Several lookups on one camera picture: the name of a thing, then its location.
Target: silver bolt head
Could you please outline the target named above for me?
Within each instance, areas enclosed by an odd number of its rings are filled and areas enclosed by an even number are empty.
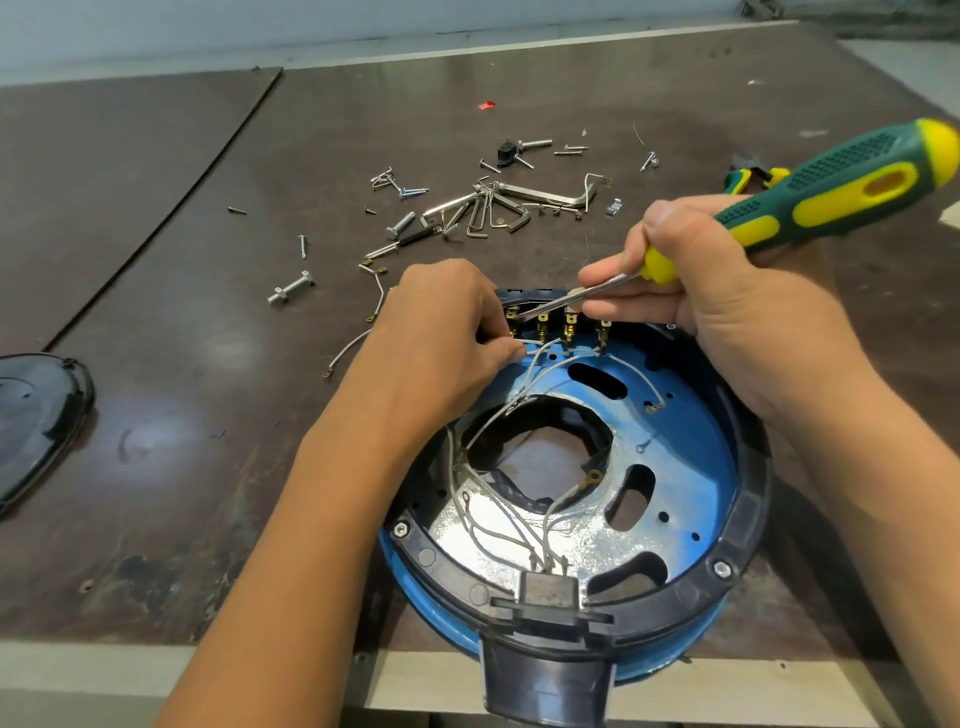
[[[733,576],[733,569],[730,568],[730,564],[726,561],[717,561],[713,564],[713,573],[721,579],[729,579]]]

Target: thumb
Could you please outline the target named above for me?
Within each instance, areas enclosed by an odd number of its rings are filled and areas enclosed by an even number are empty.
[[[650,243],[673,261],[695,303],[730,291],[754,271],[726,228],[683,203],[657,200],[647,208],[643,227]]]
[[[497,336],[486,344],[481,344],[480,348],[484,364],[489,367],[492,375],[508,364],[523,361],[523,357],[527,355],[526,346],[510,336]]]

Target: black plastic cover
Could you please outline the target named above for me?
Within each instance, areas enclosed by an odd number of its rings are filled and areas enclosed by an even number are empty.
[[[0,357],[0,515],[70,447],[93,400],[93,380],[74,359]]]

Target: brass terminal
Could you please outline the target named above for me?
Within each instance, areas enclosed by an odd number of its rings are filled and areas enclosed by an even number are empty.
[[[607,344],[610,343],[610,327],[613,323],[610,321],[601,321],[597,327],[597,347],[601,352],[605,351]]]
[[[537,336],[541,344],[546,344],[546,325],[550,320],[550,312],[545,311],[537,317]]]
[[[507,317],[507,326],[510,327],[510,335],[516,336],[516,306],[511,306],[504,315]]]
[[[566,312],[566,325],[564,326],[564,341],[567,344],[573,343],[573,333],[577,328],[577,314],[572,311]]]

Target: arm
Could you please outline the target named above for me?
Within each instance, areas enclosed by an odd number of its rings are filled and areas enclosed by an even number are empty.
[[[649,244],[682,284],[644,280],[583,303],[597,319],[676,323],[801,456],[900,656],[945,725],[960,725],[960,460],[880,378],[815,245],[752,265],[712,219],[737,199],[657,202],[622,255],[580,274],[635,271]]]
[[[524,354],[508,334],[469,263],[407,269],[157,726],[336,724],[377,530],[427,440]]]

